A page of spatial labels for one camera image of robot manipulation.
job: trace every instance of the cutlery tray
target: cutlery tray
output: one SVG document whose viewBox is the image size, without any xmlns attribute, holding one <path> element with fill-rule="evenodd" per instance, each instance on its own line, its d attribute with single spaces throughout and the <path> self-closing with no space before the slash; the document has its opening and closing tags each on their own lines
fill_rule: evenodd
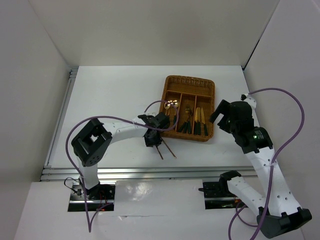
<svg viewBox="0 0 320 240">
<path fill-rule="evenodd" d="M 179 119 L 175 128 L 171 131 L 162 132 L 161 135 L 167 138 L 185 139 L 198 142 L 206 142 L 214 135 L 214 126 L 209 122 L 210 115 L 215 110 L 215 83 L 208 79 L 202 79 L 190 76 L 170 75 L 166 78 L 162 100 L 179 101 Z M 191 134 L 178 132 L 180 127 L 188 120 L 186 107 L 192 111 L 190 116 Z M 195 113 L 196 108 L 203 108 L 205 125 L 208 136 L 205 136 L 204 124 L 201 122 L 201 135 L 195 133 Z M 161 103 L 159 112 L 167 113 L 170 117 L 170 126 L 174 124 L 175 109 L 170 107 L 165 109 L 165 103 Z"/>
</svg>

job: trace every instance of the white wall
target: white wall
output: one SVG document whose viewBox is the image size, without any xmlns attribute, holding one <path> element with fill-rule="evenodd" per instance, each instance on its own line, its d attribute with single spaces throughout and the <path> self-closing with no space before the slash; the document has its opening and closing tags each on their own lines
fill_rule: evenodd
<svg viewBox="0 0 320 240">
<path fill-rule="evenodd" d="M 73 66 L 244 66 L 279 2 L 29 1 Z"/>
<path fill-rule="evenodd" d="M 304 128 L 278 159 L 295 197 L 312 213 L 305 239 L 319 239 L 320 1 L 281 0 L 244 73 L 251 91 L 283 88 L 304 106 Z M 283 93 L 256 98 L 259 123 L 280 147 L 298 128 L 299 108 Z"/>
<path fill-rule="evenodd" d="M 0 1 L 0 233 L 13 239 L 40 178 L 68 70 L 26 0 Z"/>
</svg>

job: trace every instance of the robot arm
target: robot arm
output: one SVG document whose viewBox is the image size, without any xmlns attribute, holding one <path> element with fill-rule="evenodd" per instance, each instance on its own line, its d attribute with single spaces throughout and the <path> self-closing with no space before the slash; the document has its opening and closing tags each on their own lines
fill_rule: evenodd
<svg viewBox="0 0 320 240">
<path fill-rule="evenodd" d="M 233 135 L 235 142 L 253 165 L 264 194 L 267 195 L 275 149 L 268 132 L 262 127 L 254 126 L 252 109 L 256 107 L 256 101 L 252 97 L 243 96 L 242 100 L 232 103 L 222 100 L 210 116 L 210 122 L 213 123 L 219 114 L 223 114 L 217 125 L 223 131 Z M 266 203 L 265 196 L 249 186 L 236 171 L 222 174 L 219 182 L 224 184 L 223 188 L 226 191 L 238 196 L 256 215 L 257 222 L 260 221 Z M 291 193 L 275 160 L 268 214 L 261 228 L 262 233 L 267 238 L 273 238 L 300 228 L 311 218 L 310 211 L 302 209 Z"/>
<path fill-rule="evenodd" d="M 170 119 L 160 112 L 156 116 L 139 115 L 132 122 L 156 129 L 166 129 L 170 124 Z M 94 118 L 71 141 L 79 169 L 83 174 L 83 179 L 79 180 L 84 181 L 89 198 L 99 191 L 98 162 L 103 158 L 110 144 L 124 139 L 144 137 L 147 147 L 158 147 L 163 141 L 158 131 L 140 125 L 112 122 L 106 124 L 108 131 L 103 125 L 97 118 Z"/>
</svg>

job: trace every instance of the white tabletop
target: white tabletop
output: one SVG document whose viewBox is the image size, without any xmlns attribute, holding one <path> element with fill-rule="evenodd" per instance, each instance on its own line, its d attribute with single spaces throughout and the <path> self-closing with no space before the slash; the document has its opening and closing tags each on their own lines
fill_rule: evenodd
<svg viewBox="0 0 320 240">
<path fill-rule="evenodd" d="M 241 94 L 248 92 L 240 66 L 81 66 L 61 131 L 52 149 L 50 165 L 53 168 L 72 167 L 65 153 L 65 140 L 75 124 L 96 115 L 131 120 L 143 114 L 148 104 L 161 99 L 165 79 L 169 75 L 214 81 L 215 107 L 222 99 L 228 102 L 239 101 Z M 158 111 L 159 105 L 155 104 L 149 113 Z M 258 125 L 255 113 L 253 117 L 255 124 Z M 108 120 L 102 119 L 101 122 L 106 123 Z M 250 162 L 236 145 L 232 135 L 220 130 L 216 124 L 214 127 L 214 136 L 207 142 L 166 138 L 177 159 L 172 157 L 164 144 L 159 146 L 164 157 L 164 160 L 161 160 L 155 148 L 145 146 L 143 138 L 132 138 L 110 145 L 98 166 L 99 168 L 250 166 Z"/>
</svg>

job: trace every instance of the gold knife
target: gold knife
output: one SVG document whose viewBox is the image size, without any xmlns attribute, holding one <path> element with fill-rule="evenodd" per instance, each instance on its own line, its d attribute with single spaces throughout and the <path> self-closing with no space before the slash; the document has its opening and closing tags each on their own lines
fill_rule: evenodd
<svg viewBox="0 0 320 240">
<path fill-rule="evenodd" d="M 206 125 L 205 112 L 204 112 L 203 108 L 201 108 L 201 121 L 203 123 L 204 135 L 208 136 L 208 129 L 207 129 L 207 125 Z"/>
</svg>

